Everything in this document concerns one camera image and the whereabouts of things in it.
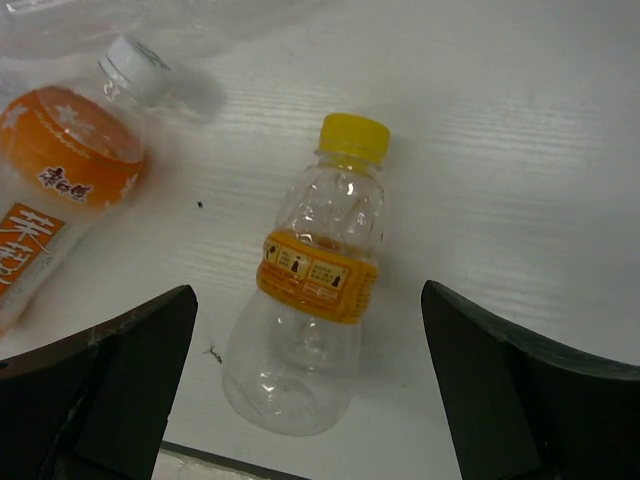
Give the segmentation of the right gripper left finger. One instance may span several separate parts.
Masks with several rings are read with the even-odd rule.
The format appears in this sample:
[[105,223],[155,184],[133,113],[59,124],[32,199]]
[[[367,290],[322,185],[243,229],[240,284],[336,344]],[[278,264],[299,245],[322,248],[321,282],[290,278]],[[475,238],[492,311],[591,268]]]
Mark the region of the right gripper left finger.
[[182,285],[2,359],[2,478],[151,478],[197,309]]

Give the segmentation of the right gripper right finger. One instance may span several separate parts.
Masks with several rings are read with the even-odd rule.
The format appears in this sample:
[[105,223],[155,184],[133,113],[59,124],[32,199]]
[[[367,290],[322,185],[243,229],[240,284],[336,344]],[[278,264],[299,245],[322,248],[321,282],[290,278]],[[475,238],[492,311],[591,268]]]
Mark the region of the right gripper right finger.
[[638,478],[638,366],[559,343],[432,280],[421,304],[463,478]]

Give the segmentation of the small yellow cap bottle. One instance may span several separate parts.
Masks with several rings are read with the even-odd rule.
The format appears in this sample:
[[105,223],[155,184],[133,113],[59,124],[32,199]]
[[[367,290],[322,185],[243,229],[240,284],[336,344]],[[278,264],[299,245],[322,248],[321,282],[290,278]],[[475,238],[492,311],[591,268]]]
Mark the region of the small yellow cap bottle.
[[292,184],[265,237],[256,290],[225,350],[222,386],[251,424],[288,436],[332,428],[360,366],[361,320],[378,277],[389,129],[332,113],[316,161]]

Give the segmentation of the orange label tea bottle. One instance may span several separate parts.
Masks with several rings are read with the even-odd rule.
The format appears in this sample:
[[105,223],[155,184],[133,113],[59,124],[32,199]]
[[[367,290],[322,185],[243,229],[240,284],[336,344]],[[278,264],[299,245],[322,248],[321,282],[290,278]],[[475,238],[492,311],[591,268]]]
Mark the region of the orange label tea bottle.
[[39,86],[1,113],[1,329],[9,330],[71,249],[133,190],[146,123],[171,69],[120,35],[80,77]]

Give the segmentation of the clear crushed bottle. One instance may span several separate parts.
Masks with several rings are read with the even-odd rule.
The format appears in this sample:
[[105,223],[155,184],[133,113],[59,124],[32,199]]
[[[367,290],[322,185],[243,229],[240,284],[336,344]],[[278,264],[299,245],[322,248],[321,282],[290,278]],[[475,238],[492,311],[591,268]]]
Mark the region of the clear crushed bottle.
[[291,24],[316,1],[4,1],[1,54],[44,60],[100,53],[121,34],[159,54],[173,98],[205,110],[220,95],[203,63],[232,45]]

